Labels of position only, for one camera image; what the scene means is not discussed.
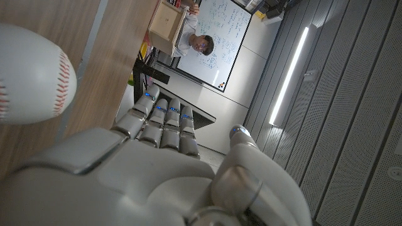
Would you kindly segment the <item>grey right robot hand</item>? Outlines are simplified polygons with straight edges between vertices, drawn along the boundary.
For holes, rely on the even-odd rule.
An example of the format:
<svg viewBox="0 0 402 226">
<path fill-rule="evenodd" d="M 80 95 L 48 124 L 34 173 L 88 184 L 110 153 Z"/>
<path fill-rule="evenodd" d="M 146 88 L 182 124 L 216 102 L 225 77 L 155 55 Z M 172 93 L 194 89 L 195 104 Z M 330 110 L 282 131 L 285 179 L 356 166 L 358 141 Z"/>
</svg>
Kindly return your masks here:
<svg viewBox="0 0 402 226">
<path fill-rule="evenodd" d="M 2 225 L 311 225 L 294 179 L 234 126 L 218 170 L 192 109 L 150 86 L 113 128 L 32 156 L 1 182 Z"/>
</svg>

